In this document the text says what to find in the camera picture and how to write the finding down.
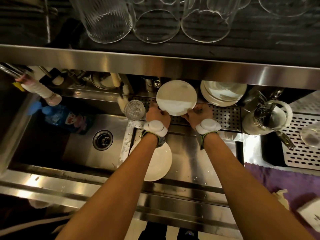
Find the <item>white wrist band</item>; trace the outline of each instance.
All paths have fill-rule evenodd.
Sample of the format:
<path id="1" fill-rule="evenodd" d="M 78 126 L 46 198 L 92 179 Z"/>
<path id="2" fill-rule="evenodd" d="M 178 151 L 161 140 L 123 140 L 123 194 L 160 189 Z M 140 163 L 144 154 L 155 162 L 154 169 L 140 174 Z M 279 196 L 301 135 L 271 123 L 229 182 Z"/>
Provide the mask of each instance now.
<path id="1" fill-rule="evenodd" d="M 151 133 L 154 133 L 159 137 L 164 137 L 168 132 L 168 129 L 159 120 L 146 122 L 143 126 L 143 129 Z"/>
<path id="2" fill-rule="evenodd" d="M 204 119 L 198 124 L 195 129 L 200 135 L 207 134 L 209 132 L 218 131 L 221 129 L 221 125 L 213 119 Z"/>

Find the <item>white plate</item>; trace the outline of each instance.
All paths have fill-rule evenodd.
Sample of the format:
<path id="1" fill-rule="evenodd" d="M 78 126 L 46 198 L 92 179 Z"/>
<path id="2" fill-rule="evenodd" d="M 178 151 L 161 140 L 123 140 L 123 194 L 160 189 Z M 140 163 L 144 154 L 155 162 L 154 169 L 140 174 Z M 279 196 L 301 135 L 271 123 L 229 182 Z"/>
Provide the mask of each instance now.
<path id="1" fill-rule="evenodd" d="M 227 84 L 229 88 L 219 89 L 220 84 Z M 222 101 L 238 101 L 245 94 L 247 84 L 240 83 L 218 83 L 216 81 L 204 81 L 204 87 L 213 97 Z"/>
<path id="2" fill-rule="evenodd" d="M 172 164 L 172 152 L 168 143 L 154 150 L 144 181 L 157 181 L 162 179 L 170 170 Z"/>
<path id="3" fill-rule="evenodd" d="M 201 90 L 201 93 L 202 93 L 203 97 L 210 104 L 213 104 L 213 105 L 216 105 L 216 106 L 219 106 L 219 107 L 228 107 L 228 106 L 234 105 L 236 102 L 238 102 L 238 100 L 236 100 L 236 101 L 221 101 L 221 100 L 218 100 L 215 97 L 211 96 L 209 94 L 209 92 L 205 88 L 204 81 L 201 82 L 200 90 Z"/>
<path id="4" fill-rule="evenodd" d="M 163 84 L 157 92 L 157 104 L 172 116 L 181 116 L 197 103 L 197 92 L 186 81 L 173 80 Z"/>

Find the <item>dish soap bottle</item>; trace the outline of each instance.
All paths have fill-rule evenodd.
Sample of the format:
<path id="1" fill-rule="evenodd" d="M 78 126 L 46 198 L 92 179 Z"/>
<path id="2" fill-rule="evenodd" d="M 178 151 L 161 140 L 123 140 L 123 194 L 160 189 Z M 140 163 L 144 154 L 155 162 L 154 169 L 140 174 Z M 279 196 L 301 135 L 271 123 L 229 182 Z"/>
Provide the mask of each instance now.
<path id="1" fill-rule="evenodd" d="M 74 113 L 64 105 L 58 104 L 56 106 L 42 107 L 39 101 L 34 102 L 30 106 L 28 115 L 33 115 L 38 110 L 41 110 L 46 115 L 45 121 L 47 123 L 80 135 L 86 134 L 94 122 L 92 116 Z"/>

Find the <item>clear glass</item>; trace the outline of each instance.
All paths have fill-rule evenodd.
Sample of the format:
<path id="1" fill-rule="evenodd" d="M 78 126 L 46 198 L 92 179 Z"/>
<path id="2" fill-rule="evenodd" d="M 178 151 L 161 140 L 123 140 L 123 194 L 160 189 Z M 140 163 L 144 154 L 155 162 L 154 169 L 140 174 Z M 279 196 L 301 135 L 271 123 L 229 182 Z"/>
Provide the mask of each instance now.
<path id="1" fill-rule="evenodd" d="M 320 121 L 303 127 L 300 136 L 306 145 L 320 148 Z"/>
<path id="2" fill-rule="evenodd" d="M 87 34 L 95 42 L 113 43 L 131 30 L 132 21 L 125 0 L 70 0 L 79 13 Z"/>
<path id="3" fill-rule="evenodd" d="M 146 114 L 146 109 L 141 101 L 131 100 L 126 104 L 123 113 L 130 120 L 141 120 Z"/>
<path id="4" fill-rule="evenodd" d="M 203 43 L 228 35 L 240 0 L 186 0 L 181 28 L 189 38 Z"/>
<path id="5" fill-rule="evenodd" d="M 245 8 L 250 4 L 251 0 L 240 0 L 239 10 Z"/>
<path id="6" fill-rule="evenodd" d="M 180 29 L 180 0 L 130 0 L 135 36 L 158 44 L 172 39 Z"/>
<path id="7" fill-rule="evenodd" d="M 283 17 L 302 15 L 318 5 L 319 0 L 259 0 L 260 5 L 269 13 Z"/>

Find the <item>forearm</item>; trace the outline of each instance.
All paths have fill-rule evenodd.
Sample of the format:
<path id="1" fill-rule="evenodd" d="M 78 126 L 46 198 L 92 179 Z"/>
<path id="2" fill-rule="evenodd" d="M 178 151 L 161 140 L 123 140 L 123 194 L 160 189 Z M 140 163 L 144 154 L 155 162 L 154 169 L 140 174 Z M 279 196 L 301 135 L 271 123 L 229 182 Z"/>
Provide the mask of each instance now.
<path id="1" fill-rule="evenodd" d="M 57 240 L 124 239 L 158 138 L 147 133 L 123 164 L 74 215 Z"/>
<path id="2" fill-rule="evenodd" d="M 244 239 L 313 239 L 297 219 L 241 165 L 216 133 L 205 137 L 204 148 Z"/>

